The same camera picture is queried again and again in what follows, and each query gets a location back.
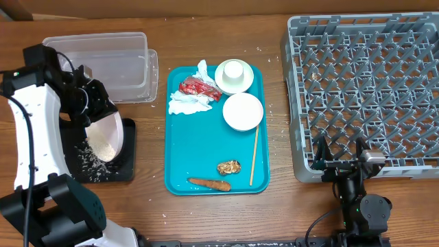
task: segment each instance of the red wrapper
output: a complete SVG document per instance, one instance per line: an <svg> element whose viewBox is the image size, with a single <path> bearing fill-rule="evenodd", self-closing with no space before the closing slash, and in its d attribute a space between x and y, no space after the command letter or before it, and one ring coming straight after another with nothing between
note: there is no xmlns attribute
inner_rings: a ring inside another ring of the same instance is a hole
<svg viewBox="0 0 439 247"><path fill-rule="evenodd" d="M184 82L180 83L178 90L188 95L203 94L212 97L217 102L220 100L222 96L222 93L216 88L214 88L213 86L209 86L208 84L204 83L200 79L193 78L191 76L186 78Z"/></svg>

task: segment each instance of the chopstick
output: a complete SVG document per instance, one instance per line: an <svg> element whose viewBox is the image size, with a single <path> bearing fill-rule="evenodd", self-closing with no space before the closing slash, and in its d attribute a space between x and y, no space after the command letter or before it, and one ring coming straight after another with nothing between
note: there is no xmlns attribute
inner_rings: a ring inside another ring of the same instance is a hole
<svg viewBox="0 0 439 247"><path fill-rule="evenodd" d="M259 124L256 127L256 137L254 138L254 150L253 150L252 173L250 175L250 186L253 185L254 160L256 159L256 147L258 146L258 134L259 134Z"/></svg>

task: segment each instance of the tray rim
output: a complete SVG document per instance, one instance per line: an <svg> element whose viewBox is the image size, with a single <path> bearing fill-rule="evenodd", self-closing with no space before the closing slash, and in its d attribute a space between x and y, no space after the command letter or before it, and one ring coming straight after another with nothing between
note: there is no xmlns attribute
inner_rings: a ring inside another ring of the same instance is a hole
<svg viewBox="0 0 439 247"><path fill-rule="evenodd" d="M164 174L163 174L163 180L165 181L165 186L166 186L166 189L169 191L169 192L171 192L172 194L174 194L174 195L176 195L176 196L220 196L220 195L236 195L236 194L258 194L258 193L261 193L261 192L263 192L263 191L265 191L266 189L267 189L267 187L268 187L268 185L270 184L270 180L271 180L271 171L270 171L270 149L269 149L269 146L268 146L268 128L267 128L267 119L266 119L266 112L265 112L265 93L264 93L264 91L263 91L263 76L262 76L262 73L261 73L261 71L256 67L256 66L254 66L254 65L251 65L251 64L249 64L250 65L250 67L252 68L252 70L253 70L253 73L254 73L254 77L256 78L256 77L260 77L261 78L261 87L262 87L262 99L259 99L260 101L261 101L261 104L263 105L263 107L264 107L264 115L263 115L263 118L262 118L262 120L261 120L261 123L262 124L264 124L265 125L265 131L267 132L267 134L266 135L263 135L262 137L261 137L261 141L265 141L265 143L266 143L266 145L267 145L267 150L266 151L264 151L264 150L262 150L262 153L264 153L265 152L265 154L266 154L266 156L267 156L267 169L268 169L268 171L267 171L267 178L266 178L266 182L265 183L263 183L259 188L257 188L256 190L254 190L254 191L237 191L237 192L225 192L225 191L215 191L215 193L209 193L209 192L207 192L207 193L184 193L184 194L181 194L181 193L179 193L178 191L176 191L176 190L174 190L174 187L172 187L171 185L169 185L168 184L168 181L167 181L167 176L166 176L166 174L168 174L168 172L167 172L167 170L169 169L167 166L166 166L166 163L167 163L167 156L166 156L166 153L167 153L167 149L168 149L168 147L167 147L167 145L166 145L166 142L167 142L167 139L169 138L168 137L168 134L166 133L166 129L167 129L167 127L168 127L168 124L170 124L169 123L169 121L168 121L168 118L170 117L169 116L169 114L168 114L168 108L169 108L169 98L168 98L168 93L170 94L171 93L171 89L170 89L170 87L171 87L171 83L169 83L169 79L170 78L173 78L175 75L174 74L177 74L177 73L180 73L179 71L180 70L184 70L184 69L196 69L197 68L197 66L181 66L181 67L176 67L175 69L172 69L172 71L169 73L169 75L168 75L168 77L167 77L167 90L166 90L166 108L165 108L165 114L166 114L166 118L165 118L165 160L164 160L164 163L163 163L163 166L164 166ZM218 67L219 65L209 65L209 66L207 66L207 68L211 68L211 67L215 67L215 69Z"/></svg>

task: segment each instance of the teal tray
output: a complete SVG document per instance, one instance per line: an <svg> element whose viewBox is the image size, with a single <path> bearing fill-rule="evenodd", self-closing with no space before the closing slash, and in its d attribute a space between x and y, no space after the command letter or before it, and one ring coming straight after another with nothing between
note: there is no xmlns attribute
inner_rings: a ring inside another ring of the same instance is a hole
<svg viewBox="0 0 439 247"><path fill-rule="evenodd" d="M215 77L217 66L208 66L208 75ZM263 79L260 70L252 66L254 81L247 93L256 96L265 109ZM201 196L237 193L259 193L270 182L270 162L268 158L267 121L265 113L259 124L256 161L254 163L253 186L250 173L253 160L255 129L247 132L233 130L222 116L222 107L228 98L222 95L219 102L212 102L212 109L192 115L169 115L171 93L197 67L178 67L167 79L166 100L166 140L165 140L165 184L166 188L178 196ZM237 160L241 172L222 176L217 165L224 161ZM188 178L225 180L232 189L229 192L216 191L187 182Z"/></svg>

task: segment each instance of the gray dish rack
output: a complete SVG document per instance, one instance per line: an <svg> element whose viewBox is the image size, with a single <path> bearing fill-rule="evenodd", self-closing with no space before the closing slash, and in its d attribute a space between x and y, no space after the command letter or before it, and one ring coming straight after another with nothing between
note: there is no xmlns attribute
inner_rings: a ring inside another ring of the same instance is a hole
<svg viewBox="0 0 439 247"><path fill-rule="evenodd" d="M381 150L377 177L439 178L439 13L294 16L281 41L294 174L324 136L338 161L355 139Z"/></svg>

